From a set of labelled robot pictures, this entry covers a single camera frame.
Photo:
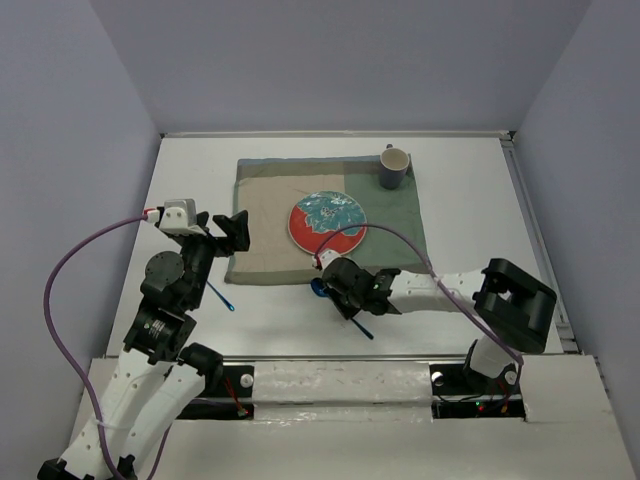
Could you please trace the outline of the blue metal spoon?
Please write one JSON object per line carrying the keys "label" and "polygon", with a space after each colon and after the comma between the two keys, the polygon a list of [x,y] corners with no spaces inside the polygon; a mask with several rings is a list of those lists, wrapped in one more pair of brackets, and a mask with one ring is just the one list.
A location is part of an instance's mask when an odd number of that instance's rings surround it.
{"label": "blue metal spoon", "polygon": [[[329,298],[330,300],[332,300],[332,297],[329,294],[329,290],[327,289],[327,287],[324,285],[324,283],[320,278],[314,278],[310,282],[310,286],[316,296],[321,298]],[[355,318],[353,318],[352,316],[349,316],[347,317],[347,320],[351,322],[353,325],[355,325],[360,330],[360,332],[363,335],[365,335],[369,340],[374,339],[374,335],[368,329],[366,329],[361,323],[359,323]]]}

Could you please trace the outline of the blue metal fork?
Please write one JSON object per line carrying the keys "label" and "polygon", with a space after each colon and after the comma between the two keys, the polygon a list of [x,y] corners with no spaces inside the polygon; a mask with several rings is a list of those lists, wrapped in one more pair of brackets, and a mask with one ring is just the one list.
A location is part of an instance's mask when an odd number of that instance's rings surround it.
{"label": "blue metal fork", "polygon": [[207,281],[206,284],[229,311],[235,311],[235,306],[210,281]]}

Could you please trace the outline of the patchwork cloth placemat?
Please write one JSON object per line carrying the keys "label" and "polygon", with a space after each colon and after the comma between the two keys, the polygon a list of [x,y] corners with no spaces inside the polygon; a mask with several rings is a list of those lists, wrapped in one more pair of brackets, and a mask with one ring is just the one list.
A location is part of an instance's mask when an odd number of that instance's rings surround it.
{"label": "patchwork cloth placemat", "polygon": [[378,156],[239,160],[233,208],[248,213],[250,249],[230,260],[226,282],[294,285],[315,277],[312,254],[296,245],[288,223],[296,203],[321,191],[349,195],[374,224],[349,254],[361,267],[423,272],[417,254],[427,245],[415,175],[407,172],[398,188],[387,190],[379,166]]}

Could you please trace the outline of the red and teal plate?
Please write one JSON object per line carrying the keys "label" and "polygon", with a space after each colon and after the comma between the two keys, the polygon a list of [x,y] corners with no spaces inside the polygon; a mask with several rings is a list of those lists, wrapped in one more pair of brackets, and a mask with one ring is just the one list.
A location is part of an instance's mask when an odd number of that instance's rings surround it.
{"label": "red and teal plate", "polygon": [[335,231],[366,222],[364,209],[350,195],[319,191],[306,195],[292,207],[288,232],[301,250],[314,254]]}

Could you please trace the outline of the lavender cup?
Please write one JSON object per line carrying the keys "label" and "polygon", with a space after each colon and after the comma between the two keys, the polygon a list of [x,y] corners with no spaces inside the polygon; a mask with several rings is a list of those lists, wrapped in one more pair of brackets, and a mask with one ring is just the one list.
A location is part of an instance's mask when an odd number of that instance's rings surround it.
{"label": "lavender cup", "polygon": [[387,190],[400,187],[411,164],[410,156],[402,149],[388,144],[379,156],[379,183]]}

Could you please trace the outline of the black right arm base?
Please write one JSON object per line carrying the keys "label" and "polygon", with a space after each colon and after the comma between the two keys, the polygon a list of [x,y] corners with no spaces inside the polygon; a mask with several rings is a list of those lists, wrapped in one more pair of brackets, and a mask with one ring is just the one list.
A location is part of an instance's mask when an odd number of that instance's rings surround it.
{"label": "black right arm base", "polygon": [[461,363],[430,366],[432,414],[444,419],[526,418],[518,368],[508,365],[497,378],[481,375]]}

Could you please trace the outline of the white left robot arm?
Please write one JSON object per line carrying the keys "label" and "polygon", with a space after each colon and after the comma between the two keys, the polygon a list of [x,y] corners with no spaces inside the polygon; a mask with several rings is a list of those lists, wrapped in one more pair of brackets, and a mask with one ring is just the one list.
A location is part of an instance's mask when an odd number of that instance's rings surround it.
{"label": "white left robot arm", "polygon": [[45,285],[45,323],[54,343],[76,371],[93,413],[57,458],[47,460],[40,479],[136,479],[149,454],[160,455],[173,421],[199,394],[215,392],[223,357],[188,341],[209,285],[213,261],[250,248],[249,214],[215,215],[223,236],[210,233],[205,212],[191,200],[168,201],[137,218],[176,242],[177,252],[149,259],[140,285],[142,299],[125,335],[116,367],[98,396],[87,374],[61,341],[51,316],[54,281]]}

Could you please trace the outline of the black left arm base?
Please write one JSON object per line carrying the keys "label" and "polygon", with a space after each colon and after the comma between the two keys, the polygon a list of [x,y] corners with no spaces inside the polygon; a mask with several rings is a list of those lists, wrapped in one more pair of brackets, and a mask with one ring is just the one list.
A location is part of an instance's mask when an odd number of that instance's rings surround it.
{"label": "black left arm base", "polygon": [[252,399],[255,367],[225,364],[222,377],[207,380],[204,390],[178,415],[178,420],[249,421],[254,418]]}

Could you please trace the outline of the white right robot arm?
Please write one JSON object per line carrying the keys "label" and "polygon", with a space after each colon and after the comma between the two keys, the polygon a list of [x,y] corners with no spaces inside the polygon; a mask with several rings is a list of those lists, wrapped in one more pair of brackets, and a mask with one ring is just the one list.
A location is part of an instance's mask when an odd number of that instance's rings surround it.
{"label": "white right robot arm", "polygon": [[414,312],[469,314],[482,336],[460,368],[462,384],[482,392],[496,379],[517,382],[518,359],[545,351],[557,294],[512,262],[494,258],[480,270],[441,277],[397,268],[375,274],[333,250],[316,260],[320,283],[340,314],[353,320]]}

